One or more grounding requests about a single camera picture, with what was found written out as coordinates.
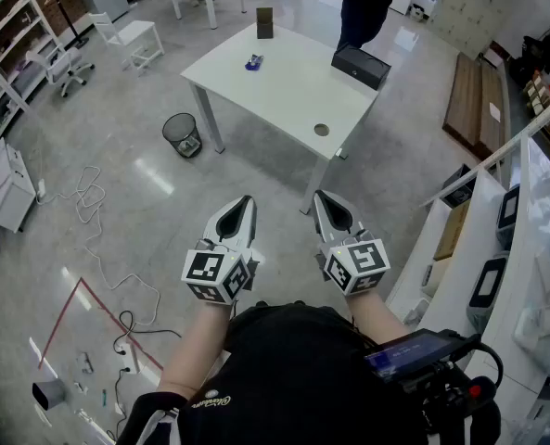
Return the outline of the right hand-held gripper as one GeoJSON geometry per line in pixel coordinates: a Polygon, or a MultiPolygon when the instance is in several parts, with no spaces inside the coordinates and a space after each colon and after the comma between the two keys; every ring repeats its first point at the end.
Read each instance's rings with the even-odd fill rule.
{"type": "Polygon", "coordinates": [[[363,228],[356,207],[340,195],[317,190],[313,218],[324,242],[318,261],[325,280],[332,281],[345,297],[375,288],[390,269],[390,261],[382,240],[363,228]],[[336,240],[343,233],[352,236],[336,240]]]}

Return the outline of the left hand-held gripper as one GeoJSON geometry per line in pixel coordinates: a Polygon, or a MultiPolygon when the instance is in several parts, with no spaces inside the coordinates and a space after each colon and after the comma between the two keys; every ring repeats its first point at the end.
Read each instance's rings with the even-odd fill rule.
{"type": "Polygon", "coordinates": [[[255,238],[257,207],[251,196],[234,199],[207,221],[203,239],[185,257],[181,280],[199,300],[232,305],[252,289],[262,255],[250,245],[255,238]]]}

